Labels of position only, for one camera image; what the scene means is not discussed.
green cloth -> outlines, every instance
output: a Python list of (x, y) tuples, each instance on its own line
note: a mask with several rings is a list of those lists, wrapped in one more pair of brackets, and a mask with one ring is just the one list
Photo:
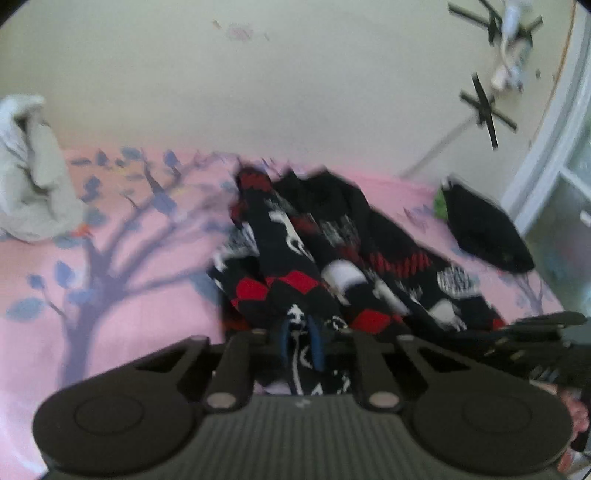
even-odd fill
[(435, 198), (433, 199), (433, 210), (435, 211), (435, 216), (437, 218), (447, 222), (447, 205), (445, 203), (442, 189), (439, 189), (435, 194)]

metal screw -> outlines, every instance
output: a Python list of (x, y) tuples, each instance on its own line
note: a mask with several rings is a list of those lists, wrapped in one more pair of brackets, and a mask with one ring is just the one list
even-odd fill
[(227, 410), (236, 404), (236, 397), (228, 392), (212, 393), (207, 398), (207, 404), (211, 408)]
[(400, 403), (400, 397), (390, 392), (376, 392), (370, 396), (369, 403), (376, 408), (394, 408)]

cream wall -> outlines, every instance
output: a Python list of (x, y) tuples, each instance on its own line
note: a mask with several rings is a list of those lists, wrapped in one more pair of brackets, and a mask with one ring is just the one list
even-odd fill
[[(569, 36), (572, 1), (534, 4), (545, 26), (525, 92), (498, 101), (518, 135), (498, 125), (493, 153), (474, 125), (415, 178), (455, 171), (500, 197)], [(30, 0), (0, 28), (0, 95), (44, 95), (64, 147), (199, 147), (384, 176), (470, 116), (459, 91), (495, 62), (484, 30), (443, 0)]]

ribbed gray surface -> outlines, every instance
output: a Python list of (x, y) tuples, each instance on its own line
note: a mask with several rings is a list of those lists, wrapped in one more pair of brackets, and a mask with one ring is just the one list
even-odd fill
[[(50, 474), (47, 480), (79, 477)], [(484, 479), (426, 453), (395, 415), (343, 397), (253, 397), (237, 413), (208, 417), (175, 458), (121, 480)], [(558, 480), (548, 469), (522, 480)]]

blue leaf print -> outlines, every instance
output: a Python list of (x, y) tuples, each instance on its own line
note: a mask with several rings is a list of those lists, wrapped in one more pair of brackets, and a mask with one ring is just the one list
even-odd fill
[(212, 233), (212, 232), (221, 232), (221, 233), (228, 233), (232, 229), (231, 223), (221, 223), (215, 220), (209, 220), (205, 225), (202, 227), (204, 232)]
[(60, 250), (71, 250), (82, 244), (82, 238), (70, 235), (60, 235), (53, 239), (53, 243)]
[(56, 262), (53, 275), (61, 288), (68, 288), (74, 280), (74, 271), (61, 260)]
[(86, 195), (83, 195), (82, 197), (80, 197), (80, 200), (82, 200), (84, 203), (91, 203), (99, 198), (100, 198), (100, 193), (97, 191), (94, 191), (94, 192), (87, 193)]
[(92, 192), (94, 190), (96, 190), (98, 187), (100, 187), (103, 183), (96, 177), (96, 176), (92, 176), (89, 177), (88, 180), (86, 180), (86, 183), (84, 184), (84, 189), (87, 192)]
[(141, 173), (130, 173), (125, 176), (125, 179), (128, 181), (140, 181), (144, 179), (144, 176)]
[(106, 167), (109, 164), (109, 157), (103, 152), (99, 150), (95, 156), (95, 162), (99, 167)]
[(72, 290), (68, 292), (66, 299), (74, 305), (84, 305), (92, 300), (95, 295), (93, 290)]
[(236, 184), (232, 181), (222, 182), (222, 184), (220, 185), (220, 188), (226, 192), (229, 192), (229, 193), (234, 193), (237, 190)]
[(164, 154), (164, 164), (167, 167), (174, 168), (174, 167), (180, 165), (180, 163), (181, 162), (178, 161), (177, 156), (174, 154), (174, 152), (172, 150), (168, 150)]
[(154, 205), (154, 208), (160, 213), (167, 216), (172, 215), (177, 208), (176, 202), (164, 192), (158, 192), (154, 195), (152, 205)]
[(501, 274), (499, 275), (499, 279), (508, 286), (515, 284), (515, 278), (510, 274)]
[(75, 167), (86, 167), (87, 165), (92, 165), (92, 162), (88, 158), (76, 158), (70, 160), (70, 165), (74, 165)]
[(222, 291), (205, 272), (199, 272), (189, 277), (191, 285), (197, 293), (213, 304), (220, 303)]
[(121, 155), (126, 160), (141, 160), (142, 159), (142, 152), (140, 152), (137, 148), (134, 147), (123, 147), (121, 149)]
[(109, 217), (107, 217), (103, 212), (101, 212), (96, 207), (91, 207), (86, 212), (85, 221), (89, 226), (93, 226), (93, 227), (103, 226), (104, 224), (107, 223), (108, 220), (109, 220)]
[(10, 305), (6, 310), (6, 318), (13, 322), (30, 322), (39, 316), (44, 306), (43, 300), (29, 297)]
[(100, 193), (98, 192), (97, 189), (101, 185), (102, 185), (102, 182), (94, 175), (92, 177), (88, 178), (88, 180), (86, 180), (86, 183), (84, 184), (84, 189), (86, 190), (86, 194), (83, 195), (82, 197), (80, 197), (80, 200), (82, 200), (85, 203), (90, 203), (90, 202), (96, 200), (97, 198), (100, 198)]
[(43, 290), (45, 288), (45, 280), (41, 275), (29, 275), (27, 277), (29, 286), (35, 290)]
[(139, 232), (142, 229), (142, 224), (137, 220), (127, 221), (125, 222), (125, 229), (128, 232)]

